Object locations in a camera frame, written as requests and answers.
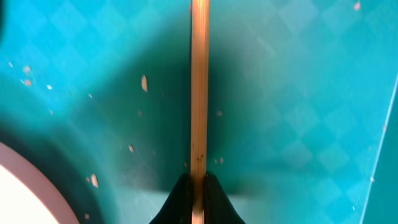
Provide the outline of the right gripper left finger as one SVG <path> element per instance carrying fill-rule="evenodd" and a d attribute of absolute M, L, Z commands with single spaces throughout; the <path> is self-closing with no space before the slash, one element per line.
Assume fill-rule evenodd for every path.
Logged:
<path fill-rule="evenodd" d="M 191 177 L 182 174 L 150 224 L 191 224 Z"/>

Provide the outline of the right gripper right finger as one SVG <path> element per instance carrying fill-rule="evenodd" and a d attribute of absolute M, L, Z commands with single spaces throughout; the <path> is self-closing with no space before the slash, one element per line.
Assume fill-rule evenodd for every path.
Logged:
<path fill-rule="evenodd" d="M 216 175 L 207 172 L 204 187 L 205 224 L 245 224 L 229 201 Z"/>

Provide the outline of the wooden chopstick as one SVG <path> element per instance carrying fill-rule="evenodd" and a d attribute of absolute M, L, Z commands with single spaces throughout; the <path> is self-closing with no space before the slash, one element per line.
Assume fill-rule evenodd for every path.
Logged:
<path fill-rule="evenodd" d="M 190 174 L 193 182 L 193 224 L 202 224 L 205 222 L 203 196 L 207 155 L 209 34 L 210 0 L 193 0 L 190 140 Z"/>

